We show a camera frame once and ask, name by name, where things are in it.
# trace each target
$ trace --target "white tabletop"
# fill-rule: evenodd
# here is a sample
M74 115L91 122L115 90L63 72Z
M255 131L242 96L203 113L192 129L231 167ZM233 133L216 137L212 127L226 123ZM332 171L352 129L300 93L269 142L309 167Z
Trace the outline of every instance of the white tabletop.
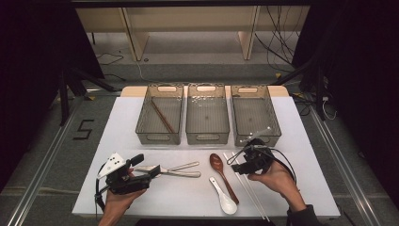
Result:
M221 176L211 168L209 156L211 153L217 153L224 160L223 153L230 155L232 151L241 150L233 145L232 132L226 145L188 145L184 132L184 112L180 145L141 145L135 129L143 100L143 97L117 98L72 212L81 216L91 216L96 213L94 205L96 175L107 158L116 152L124 159L143 153L145 159L138 166L161 165L168 169L199 161L199 166L184 170L201 172L200 178L169 175L154 178L147 192L135 200L126 211L126 215L138 218L260 218L259 212L230 166L225 164L224 173L240 201L234 215L226 215L222 211L216 190L209 181L210 177L215 177L223 191L228 194ZM294 167L297 185L305 203L313 204L319 218L337 218L340 213L314 155L293 99L272 97L272 102L282 133L275 148L283 152ZM275 153L275 157L286 162L278 153ZM244 162L242 156L239 159L241 163ZM250 183L269 217L286 216L288 204L279 194L261 183ZM100 185L101 187L105 185L104 179ZM97 207L97 212L102 213L99 207Z

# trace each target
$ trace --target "chopstick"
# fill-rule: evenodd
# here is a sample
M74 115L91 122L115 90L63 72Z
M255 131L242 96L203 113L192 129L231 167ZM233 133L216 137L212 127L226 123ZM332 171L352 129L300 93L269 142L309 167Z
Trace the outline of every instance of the chopstick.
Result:
M168 131L171 134L176 134L174 132L174 130L173 130L173 127L169 124L169 122L167 121L167 118L165 118L164 114L162 114L161 110L159 110L158 106L156 106L156 104L155 104L155 102L153 101L152 98L151 98L151 104L153 106L153 109L155 109L156 113L158 114L159 118L162 120L162 122L164 123L164 125L168 129Z
M246 176L245 176L245 178L246 178L247 184L248 184L248 186L249 186L249 188L250 188L250 190L251 190L253 196L254 196L255 199L256 199L256 202L259 204L259 206L261 206L261 209L262 209L262 211L263 211L264 216L267 218L267 221L270 222L270 219L267 217L267 214L266 214L266 212L264 211L264 209L263 209L263 207L262 207L262 204L261 204L261 202L260 202L259 199L258 199L258 196L256 195L255 191L253 190L252 185L251 185L250 182L249 182L249 179L248 179Z
M229 160L229 158L226 156L225 153L223 153L223 155L225 156L226 160ZM259 206L255 203L255 201L253 200L252 196L249 194L249 191L247 190L247 187L244 186L244 183L243 183L243 181L241 180L240 175L238 174L238 172L235 173L235 176L237 177L238 181L241 183L241 186L243 186L244 190L245 190L245 191L247 192L247 194L249 195L250 199L252 200L252 203L255 205L255 207L256 207L256 209L258 210L259 214L261 215L262 219L264 219L264 216L263 216L261 210L259 209Z

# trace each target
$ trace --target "wooden spoon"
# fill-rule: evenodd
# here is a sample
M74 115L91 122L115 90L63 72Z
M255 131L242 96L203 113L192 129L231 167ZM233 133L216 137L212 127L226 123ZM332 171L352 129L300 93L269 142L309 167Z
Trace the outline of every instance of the wooden spoon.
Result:
M219 155L212 153L211 156L209 157L209 163L211 163L212 168L217 171L220 176L222 176L223 181L226 185L227 190L229 191L230 197L231 199L238 204L239 201L237 199L237 197L235 196L234 192L232 191L232 188L229 184L229 182L226 179L226 176L223 173L223 161L222 159L219 157Z

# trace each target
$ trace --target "metal utensil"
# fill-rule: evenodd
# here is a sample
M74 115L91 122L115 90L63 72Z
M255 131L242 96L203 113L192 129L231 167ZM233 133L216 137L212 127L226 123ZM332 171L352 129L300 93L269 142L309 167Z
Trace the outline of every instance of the metal utensil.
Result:
M236 204L239 203L237 197L235 196L234 192L232 191L232 188L229 184L229 182L227 181L226 176L223 173L223 161L222 159L219 157L219 155L212 153L211 156L209 157L209 162L211 163L212 168L217 171L220 176L222 176L223 181L226 185L227 190L229 191L230 197L232 200L234 200L234 202Z
M185 177L200 177L200 172L199 171L177 171L181 169L186 169L186 168L191 168L199 165L200 162L192 162L188 163L179 167L171 168L171 169L165 169L161 167L161 173L162 174L167 174L167 175L175 175L175 176L185 176ZM148 172L155 168L157 166L138 166L134 167L136 171L142 171L142 172Z

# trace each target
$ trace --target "clear plastic bin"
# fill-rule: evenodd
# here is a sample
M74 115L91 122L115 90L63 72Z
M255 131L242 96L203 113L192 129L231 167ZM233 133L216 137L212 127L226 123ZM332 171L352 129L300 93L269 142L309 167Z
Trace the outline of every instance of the clear plastic bin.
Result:
M188 85L185 132L188 144L226 144L229 113L223 84Z
M183 84L149 84L136 133L141 144L180 144Z
M281 131L267 86L231 86L231 106L235 146L260 132L267 146L276 145Z

